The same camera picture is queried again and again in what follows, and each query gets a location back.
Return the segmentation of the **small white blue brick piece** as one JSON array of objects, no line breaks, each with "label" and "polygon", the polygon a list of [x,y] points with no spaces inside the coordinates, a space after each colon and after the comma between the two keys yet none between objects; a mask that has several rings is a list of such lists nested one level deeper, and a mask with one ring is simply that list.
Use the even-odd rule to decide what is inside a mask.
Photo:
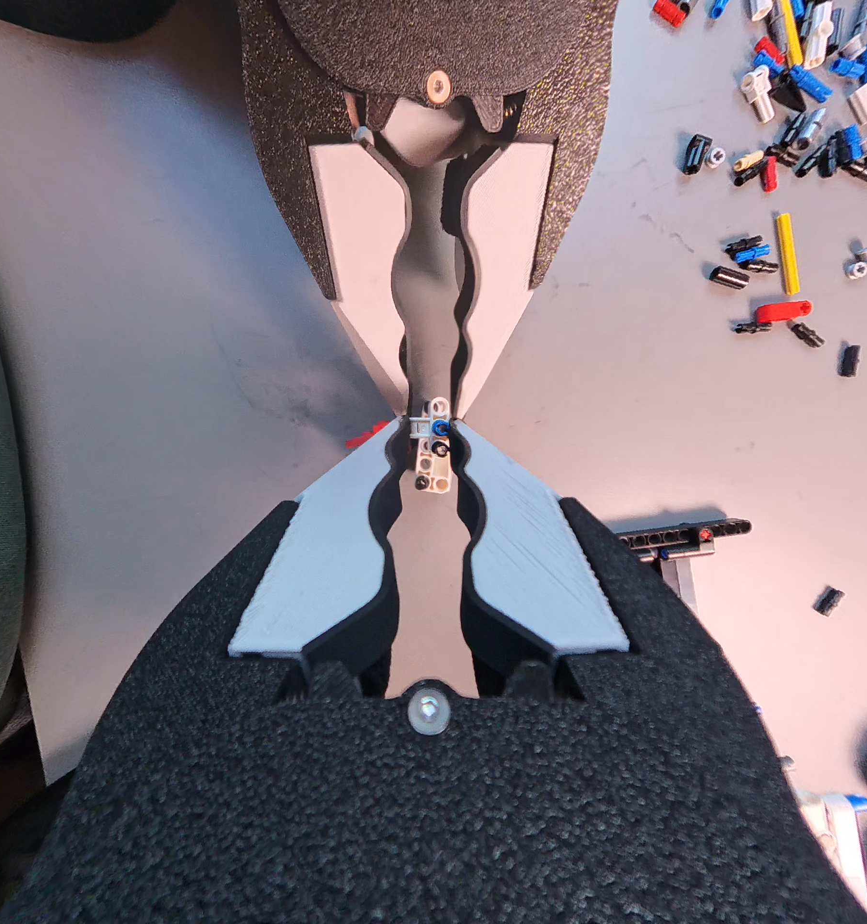
[{"label": "small white blue brick piece", "polygon": [[418,417],[408,418],[410,440],[445,440],[451,429],[450,403],[433,398],[424,403]]}]

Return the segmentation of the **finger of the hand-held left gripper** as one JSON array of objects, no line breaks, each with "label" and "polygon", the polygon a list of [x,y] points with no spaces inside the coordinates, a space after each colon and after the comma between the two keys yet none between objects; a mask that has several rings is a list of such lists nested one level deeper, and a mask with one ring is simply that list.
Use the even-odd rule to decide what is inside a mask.
[{"label": "finger of the hand-held left gripper", "polygon": [[405,327],[392,274],[410,223],[407,186],[372,146],[319,144],[310,156],[335,283],[332,305],[380,393],[403,415]]},{"label": "finger of the hand-held left gripper", "polygon": [[517,141],[499,150],[469,181],[461,237],[472,259],[472,304],[462,323],[468,357],[455,414],[463,418],[481,391],[531,297],[531,273],[554,145]]}]

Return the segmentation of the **grey desk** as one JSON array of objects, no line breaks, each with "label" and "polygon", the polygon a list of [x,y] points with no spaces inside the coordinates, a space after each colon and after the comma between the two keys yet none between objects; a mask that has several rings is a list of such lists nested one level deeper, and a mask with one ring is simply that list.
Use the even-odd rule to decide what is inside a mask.
[{"label": "grey desk", "polygon": [[[733,157],[770,137],[737,87],[757,34],[739,2],[679,31],[619,6],[586,195],[468,421],[615,529],[750,519],[692,563],[700,616],[796,782],[867,795],[867,184],[765,196],[676,165],[695,131]],[[731,240],[775,246],[781,213],[816,348],[733,331],[786,300],[779,273],[708,278]],[[0,23],[0,340],[50,780],[182,596],[388,412],[266,189],[231,3],[115,45]]]}]

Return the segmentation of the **red white black brick subassembly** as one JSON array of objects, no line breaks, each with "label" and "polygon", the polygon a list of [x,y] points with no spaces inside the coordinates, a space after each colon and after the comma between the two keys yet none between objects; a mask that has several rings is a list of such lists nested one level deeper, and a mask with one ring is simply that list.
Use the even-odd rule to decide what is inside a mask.
[{"label": "red white black brick subassembly", "polygon": [[[416,445],[413,484],[417,491],[433,494],[450,492],[453,468],[451,455],[452,420],[445,440],[411,440]],[[352,452],[342,460],[335,477],[355,492],[368,497],[382,489],[382,497],[398,497],[399,476],[394,472],[403,437],[409,438],[408,419],[396,418],[377,425],[362,435],[362,443],[347,443]]]}]

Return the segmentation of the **partly built toy brick vehicle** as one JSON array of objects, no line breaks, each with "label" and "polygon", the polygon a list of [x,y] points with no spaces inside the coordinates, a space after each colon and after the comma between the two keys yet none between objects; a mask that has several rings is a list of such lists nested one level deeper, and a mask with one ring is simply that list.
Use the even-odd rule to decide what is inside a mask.
[{"label": "partly built toy brick vehicle", "polygon": [[[691,562],[715,553],[715,541],[751,532],[747,519],[722,518],[617,533],[634,557],[649,565],[694,615],[699,607]],[[814,793],[793,786],[800,813],[825,855],[867,908],[867,797]]]}]

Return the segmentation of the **pile of small toy bricks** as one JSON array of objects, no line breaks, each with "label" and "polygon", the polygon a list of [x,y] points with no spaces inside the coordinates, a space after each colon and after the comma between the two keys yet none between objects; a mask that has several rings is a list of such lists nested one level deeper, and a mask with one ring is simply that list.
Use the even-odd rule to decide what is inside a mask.
[{"label": "pile of small toy bricks", "polygon": [[[736,188],[758,182],[766,194],[779,187],[782,169],[796,179],[845,174],[867,183],[867,2],[858,2],[851,29],[838,2],[747,2],[763,35],[739,79],[745,105],[764,128],[785,116],[774,141],[736,158],[730,166]],[[786,325],[808,346],[823,339],[802,319],[812,304],[800,293],[797,249],[790,214],[774,218],[775,246],[762,235],[724,245],[727,264],[709,272],[712,283],[744,290],[754,274],[782,277],[785,301],[764,303],[735,334],[757,334]]]}]

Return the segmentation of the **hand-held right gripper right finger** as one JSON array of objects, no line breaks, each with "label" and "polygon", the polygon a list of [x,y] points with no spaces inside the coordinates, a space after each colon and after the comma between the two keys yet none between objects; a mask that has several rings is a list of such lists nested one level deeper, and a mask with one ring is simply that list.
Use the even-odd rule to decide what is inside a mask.
[{"label": "hand-held right gripper right finger", "polygon": [[470,532],[460,618],[480,691],[522,662],[627,652],[629,640],[559,495],[464,423],[453,425],[459,517]]}]

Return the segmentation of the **person's left forearm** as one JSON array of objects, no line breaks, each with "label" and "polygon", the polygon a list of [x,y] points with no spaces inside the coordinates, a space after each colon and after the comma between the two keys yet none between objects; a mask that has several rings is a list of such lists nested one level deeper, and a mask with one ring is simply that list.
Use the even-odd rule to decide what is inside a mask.
[{"label": "person's left forearm", "polygon": [[0,20],[68,40],[113,42],[150,29],[174,1],[0,1]]}]

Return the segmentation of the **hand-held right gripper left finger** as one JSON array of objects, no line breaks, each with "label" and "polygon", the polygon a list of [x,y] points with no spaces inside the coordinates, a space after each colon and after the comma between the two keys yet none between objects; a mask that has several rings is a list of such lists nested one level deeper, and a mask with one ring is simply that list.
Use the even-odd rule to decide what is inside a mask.
[{"label": "hand-held right gripper left finger", "polygon": [[228,653],[338,661],[365,691],[388,685],[399,598],[387,533],[401,512],[408,425],[389,423],[296,498]]}]

